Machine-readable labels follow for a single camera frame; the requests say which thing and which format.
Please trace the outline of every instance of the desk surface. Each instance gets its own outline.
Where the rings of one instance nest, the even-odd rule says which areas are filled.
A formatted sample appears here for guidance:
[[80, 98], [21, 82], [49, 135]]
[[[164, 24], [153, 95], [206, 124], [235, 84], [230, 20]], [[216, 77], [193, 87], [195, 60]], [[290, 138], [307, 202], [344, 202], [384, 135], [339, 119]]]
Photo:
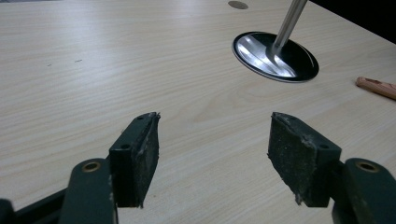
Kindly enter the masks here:
[[237, 61], [244, 32], [276, 34], [289, 0], [53, 1], [0, 6], [0, 196], [16, 209], [67, 186], [136, 116], [157, 111], [160, 160], [144, 209], [120, 223], [332, 223], [298, 206], [266, 156], [273, 111], [396, 175], [396, 46], [308, 2], [291, 39], [320, 71], [290, 84]]

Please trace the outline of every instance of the circular base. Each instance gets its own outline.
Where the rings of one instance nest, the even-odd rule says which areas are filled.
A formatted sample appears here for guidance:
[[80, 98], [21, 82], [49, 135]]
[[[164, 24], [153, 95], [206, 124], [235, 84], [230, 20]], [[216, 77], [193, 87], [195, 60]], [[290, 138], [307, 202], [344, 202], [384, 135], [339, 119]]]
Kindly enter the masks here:
[[318, 62], [307, 49], [291, 40], [277, 48], [275, 40], [273, 34], [244, 33], [233, 42], [233, 53], [249, 69], [278, 81], [304, 82], [318, 74]]

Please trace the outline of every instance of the chrome pole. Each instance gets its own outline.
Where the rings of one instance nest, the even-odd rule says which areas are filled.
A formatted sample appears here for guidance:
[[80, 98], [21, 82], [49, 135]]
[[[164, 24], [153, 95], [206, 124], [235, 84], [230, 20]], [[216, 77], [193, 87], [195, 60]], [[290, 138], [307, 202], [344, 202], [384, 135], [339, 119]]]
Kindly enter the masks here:
[[297, 20], [300, 18], [307, 1], [308, 0], [293, 0], [291, 3], [288, 14], [286, 14], [286, 18], [283, 20], [279, 33], [276, 36], [276, 48], [282, 48], [285, 46], [286, 42], [288, 42], [291, 32], [293, 31]]

